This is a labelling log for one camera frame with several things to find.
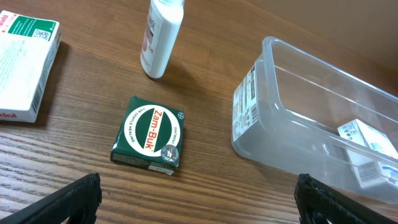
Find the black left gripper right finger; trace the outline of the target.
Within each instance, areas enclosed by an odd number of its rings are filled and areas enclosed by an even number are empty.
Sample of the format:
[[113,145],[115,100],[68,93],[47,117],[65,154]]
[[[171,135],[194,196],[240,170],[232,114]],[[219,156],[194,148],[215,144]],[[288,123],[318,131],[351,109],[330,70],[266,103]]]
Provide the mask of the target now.
[[301,224],[397,224],[309,174],[298,176],[294,198]]

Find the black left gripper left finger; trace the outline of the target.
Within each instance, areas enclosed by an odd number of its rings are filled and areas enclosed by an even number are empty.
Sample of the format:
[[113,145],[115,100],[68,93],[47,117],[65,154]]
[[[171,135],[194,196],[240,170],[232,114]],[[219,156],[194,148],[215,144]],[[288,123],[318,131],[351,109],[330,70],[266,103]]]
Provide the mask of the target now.
[[3,219],[1,223],[94,223],[102,201],[99,173],[88,174]]

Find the white green Panadol box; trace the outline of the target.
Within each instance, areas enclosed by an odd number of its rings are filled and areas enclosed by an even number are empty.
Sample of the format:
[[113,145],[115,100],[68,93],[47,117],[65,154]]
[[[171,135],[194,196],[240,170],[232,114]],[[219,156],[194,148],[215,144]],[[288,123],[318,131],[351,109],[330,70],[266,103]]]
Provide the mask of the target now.
[[33,123],[60,45],[60,23],[1,11],[1,120]]

